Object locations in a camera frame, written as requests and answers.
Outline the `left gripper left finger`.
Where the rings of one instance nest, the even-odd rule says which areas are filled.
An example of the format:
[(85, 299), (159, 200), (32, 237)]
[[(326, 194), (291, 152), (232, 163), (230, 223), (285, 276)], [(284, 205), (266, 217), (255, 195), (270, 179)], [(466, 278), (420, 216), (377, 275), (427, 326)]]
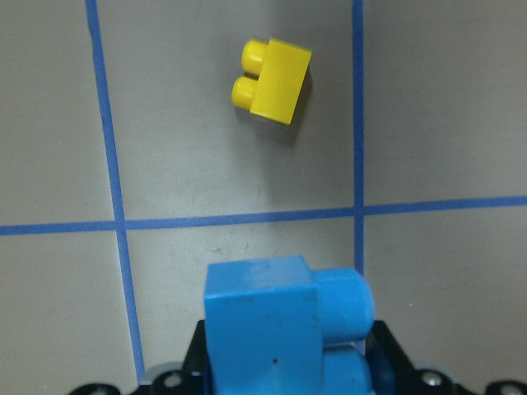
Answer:
[(186, 352), (182, 370), (186, 375), (202, 381), (209, 380), (209, 362), (205, 321), (199, 320)]

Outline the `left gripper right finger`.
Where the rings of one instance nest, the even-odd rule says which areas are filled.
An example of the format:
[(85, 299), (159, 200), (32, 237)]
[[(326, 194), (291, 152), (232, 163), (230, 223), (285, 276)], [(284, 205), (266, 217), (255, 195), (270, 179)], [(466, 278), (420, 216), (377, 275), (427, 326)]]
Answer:
[(376, 320), (366, 337), (365, 357), (372, 381), (404, 381), (414, 365), (385, 321)]

